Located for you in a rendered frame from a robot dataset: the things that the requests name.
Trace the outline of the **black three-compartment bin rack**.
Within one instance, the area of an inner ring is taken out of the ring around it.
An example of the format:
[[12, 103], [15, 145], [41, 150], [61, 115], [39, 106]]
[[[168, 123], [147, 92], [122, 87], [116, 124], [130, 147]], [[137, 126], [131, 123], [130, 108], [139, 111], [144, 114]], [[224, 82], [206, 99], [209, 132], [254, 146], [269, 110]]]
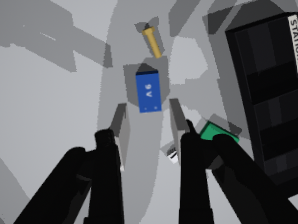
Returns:
[[298, 12], [261, 19], [225, 35], [254, 161], [287, 198], [293, 197], [298, 194]]

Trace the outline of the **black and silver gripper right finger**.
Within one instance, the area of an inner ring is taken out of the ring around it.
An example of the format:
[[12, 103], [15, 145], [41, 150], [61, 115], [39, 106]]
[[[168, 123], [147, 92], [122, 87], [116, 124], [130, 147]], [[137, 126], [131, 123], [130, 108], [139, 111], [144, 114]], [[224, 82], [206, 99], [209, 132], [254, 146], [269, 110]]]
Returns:
[[298, 224], [297, 208], [230, 135], [202, 139], [185, 118], [178, 98], [169, 99], [169, 107], [181, 166], [178, 224], [214, 224], [206, 169], [241, 224]]

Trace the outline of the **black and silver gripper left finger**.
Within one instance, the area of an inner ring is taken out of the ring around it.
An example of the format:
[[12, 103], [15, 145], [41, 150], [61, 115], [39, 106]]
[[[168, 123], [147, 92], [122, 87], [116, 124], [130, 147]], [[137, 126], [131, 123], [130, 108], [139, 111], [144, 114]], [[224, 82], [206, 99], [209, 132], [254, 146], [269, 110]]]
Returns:
[[74, 224], [90, 188], [83, 224], [125, 224], [121, 171], [129, 136], [127, 103], [120, 103], [110, 127], [94, 134], [96, 149], [69, 149], [13, 224]]

